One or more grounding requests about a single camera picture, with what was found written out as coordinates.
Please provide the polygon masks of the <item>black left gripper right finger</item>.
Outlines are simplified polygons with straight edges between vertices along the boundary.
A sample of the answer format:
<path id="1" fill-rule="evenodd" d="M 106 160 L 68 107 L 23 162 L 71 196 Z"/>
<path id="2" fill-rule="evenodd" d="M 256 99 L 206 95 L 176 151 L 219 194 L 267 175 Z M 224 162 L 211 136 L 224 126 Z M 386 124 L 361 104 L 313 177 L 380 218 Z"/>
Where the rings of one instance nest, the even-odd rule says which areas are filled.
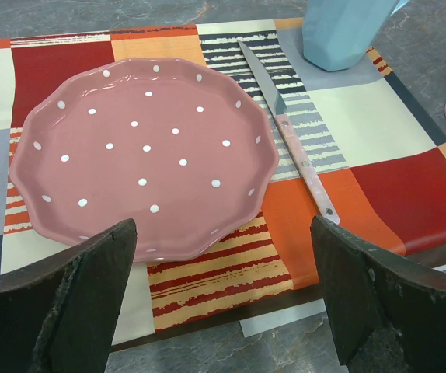
<path id="1" fill-rule="evenodd" d="M 446 273 L 312 220 L 339 363 L 350 372 L 446 372 Z"/>

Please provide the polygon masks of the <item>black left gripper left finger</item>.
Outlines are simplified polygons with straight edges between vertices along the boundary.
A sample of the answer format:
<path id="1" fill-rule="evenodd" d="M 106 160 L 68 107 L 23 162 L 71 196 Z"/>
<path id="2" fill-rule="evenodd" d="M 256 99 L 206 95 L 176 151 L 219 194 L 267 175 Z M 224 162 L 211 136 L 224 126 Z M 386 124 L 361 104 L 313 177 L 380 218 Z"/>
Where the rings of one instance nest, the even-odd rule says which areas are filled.
<path id="1" fill-rule="evenodd" d="M 103 372 L 137 243 L 128 218 L 0 275 L 0 372 Z"/>

